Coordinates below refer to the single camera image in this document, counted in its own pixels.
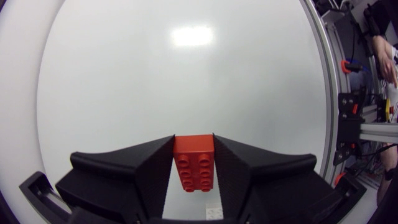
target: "white curved wall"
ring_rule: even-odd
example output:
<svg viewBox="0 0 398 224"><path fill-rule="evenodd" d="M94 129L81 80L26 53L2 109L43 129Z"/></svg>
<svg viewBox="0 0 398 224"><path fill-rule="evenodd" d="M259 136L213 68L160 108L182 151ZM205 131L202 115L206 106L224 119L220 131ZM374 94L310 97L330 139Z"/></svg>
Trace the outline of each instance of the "white curved wall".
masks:
<svg viewBox="0 0 398 224"><path fill-rule="evenodd" d="M8 0L0 12L0 190L21 223L44 223L18 186L44 171L36 122L40 63L63 0Z"/></svg>

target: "wire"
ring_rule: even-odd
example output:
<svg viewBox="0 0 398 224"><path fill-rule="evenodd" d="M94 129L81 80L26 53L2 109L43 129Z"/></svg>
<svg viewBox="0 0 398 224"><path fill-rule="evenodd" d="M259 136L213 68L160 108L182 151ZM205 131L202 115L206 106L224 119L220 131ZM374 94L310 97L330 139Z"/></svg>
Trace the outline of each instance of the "wire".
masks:
<svg viewBox="0 0 398 224"><path fill-rule="evenodd" d="M349 63L353 63L353 59L354 59L354 53L355 53L355 26L353 24L353 53L351 54L351 60L349 61Z"/></svg>
<svg viewBox="0 0 398 224"><path fill-rule="evenodd" d="M368 165L371 163L371 161L374 159L375 156L376 156L376 155L373 155L372 158L371 158L370 160L368 160L368 162L366 163L366 165L361 169L360 172L358 172L358 173L355 175L355 177L359 176L359 175L368 167Z"/></svg>
<svg viewBox="0 0 398 224"><path fill-rule="evenodd" d="M374 96L372 97L372 100L371 100L371 102L369 103L370 105L373 103L373 100L374 100Z"/></svg>
<svg viewBox="0 0 398 224"><path fill-rule="evenodd" d="M380 94L376 94L376 93L368 93L368 95L377 96L377 97L379 97L379 98L381 97Z"/></svg>
<svg viewBox="0 0 398 224"><path fill-rule="evenodd" d="M363 99L364 101L362 102L362 106L361 106L361 108L358 110L361 114L362 114L363 108L365 107L365 99L366 99L366 97Z"/></svg>
<svg viewBox="0 0 398 224"><path fill-rule="evenodd" d="M348 62L350 62L351 60L353 61L353 63L358 63L358 64L362 65L363 70L371 73L371 71L365 65L363 65L362 62L360 62L359 60L355 60L353 58L346 58L346 61L348 61Z"/></svg>
<svg viewBox="0 0 398 224"><path fill-rule="evenodd" d="M375 156L376 154L379 154L380 152L384 152L385 150L387 150L387 149L389 149L391 147L394 147L394 146L398 146L398 144L391 144L391 145L388 145L388 146L384 146L384 147L381 147L380 149L378 149L374 153L365 154L365 155L362 155L362 156Z"/></svg>

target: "black plastic part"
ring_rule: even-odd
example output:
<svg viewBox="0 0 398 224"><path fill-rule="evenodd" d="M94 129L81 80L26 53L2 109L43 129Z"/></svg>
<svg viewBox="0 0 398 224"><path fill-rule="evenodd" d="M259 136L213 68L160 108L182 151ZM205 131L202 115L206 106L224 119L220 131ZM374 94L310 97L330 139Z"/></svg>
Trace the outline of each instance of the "black plastic part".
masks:
<svg viewBox="0 0 398 224"><path fill-rule="evenodd" d="M333 159L334 166L344 162L353 154L360 154L362 151L359 134L361 124L364 123L361 115L366 93L366 87L361 87L352 93L339 93L338 95L339 115L336 152Z"/></svg>
<svg viewBox="0 0 398 224"><path fill-rule="evenodd" d="M236 218L244 206L251 184L272 182L310 172L317 163L313 155L283 155L220 136L214 136L215 163L224 217Z"/></svg>
<svg viewBox="0 0 398 224"><path fill-rule="evenodd" d="M376 24L376 21L373 18L372 9L369 4L368 8L363 11L363 16L365 17L365 20L368 23L370 36L373 37L375 35L380 35L379 26Z"/></svg>
<svg viewBox="0 0 398 224"><path fill-rule="evenodd" d="M49 223L66 223L68 221L69 214L46 197L46 194L52 191L52 187L42 172L36 172L30 176L19 188L30 204Z"/></svg>
<svg viewBox="0 0 398 224"><path fill-rule="evenodd" d="M363 66L358 63L346 63L345 67L352 72L359 72L363 69Z"/></svg>
<svg viewBox="0 0 398 224"><path fill-rule="evenodd" d="M379 29L379 35L384 35L391 21L384 4L381 1L376 1L371 7L368 7L368 10Z"/></svg>
<svg viewBox="0 0 398 224"><path fill-rule="evenodd" d="M387 106L387 100L380 100L378 107L380 108L377 111L377 117L380 117L380 122L387 122L389 118L386 116L386 106Z"/></svg>
<svg viewBox="0 0 398 224"><path fill-rule="evenodd" d="M313 171L313 155L283 155L213 136L224 219L162 219L174 136L102 154L74 153L57 189L68 213L45 196L40 172L20 188L50 223L338 223L363 195L344 177L333 190Z"/></svg>
<svg viewBox="0 0 398 224"><path fill-rule="evenodd" d="M66 203L116 222L160 218L173 145L170 136L113 152L75 152L70 158L73 170L56 188Z"/></svg>
<svg viewBox="0 0 398 224"><path fill-rule="evenodd" d="M342 197L342 202L337 206L333 215L324 219L322 224L338 223L358 203L365 194L366 188L361 185L352 175L345 174L339 180L335 191Z"/></svg>

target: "white backdrop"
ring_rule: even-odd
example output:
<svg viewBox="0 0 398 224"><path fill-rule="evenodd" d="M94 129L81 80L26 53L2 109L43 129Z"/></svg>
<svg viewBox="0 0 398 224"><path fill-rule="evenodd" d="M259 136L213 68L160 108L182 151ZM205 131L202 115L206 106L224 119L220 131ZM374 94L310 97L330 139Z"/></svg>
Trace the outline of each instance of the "white backdrop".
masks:
<svg viewBox="0 0 398 224"><path fill-rule="evenodd" d="M52 184L72 168L75 151L212 132L312 153L319 172L325 99L299 1L68 0L40 69L40 148ZM204 204L219 201L216 183L185 193L173 166L165 218L204 219Z"/></svg>
<svg viewBox="0 0 398 224"><path fill-rule="evenodd" d="M0 190L21 223L44 223L18 186L44 171L36 93L44 45L63 0L8 0L0 12Z"/></svg>

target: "red lego brick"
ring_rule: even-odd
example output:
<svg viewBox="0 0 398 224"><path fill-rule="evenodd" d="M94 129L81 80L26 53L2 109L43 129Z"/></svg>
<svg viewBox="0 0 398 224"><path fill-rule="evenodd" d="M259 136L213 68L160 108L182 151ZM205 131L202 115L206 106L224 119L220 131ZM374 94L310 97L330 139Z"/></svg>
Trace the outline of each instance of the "red lego brick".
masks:
<svg viewBox="0 0 398 224"><path fill-rule="evenodd" d="M208 192L213 189L213 135L176 136L173 151L175 165L185 191Z"/></svg>

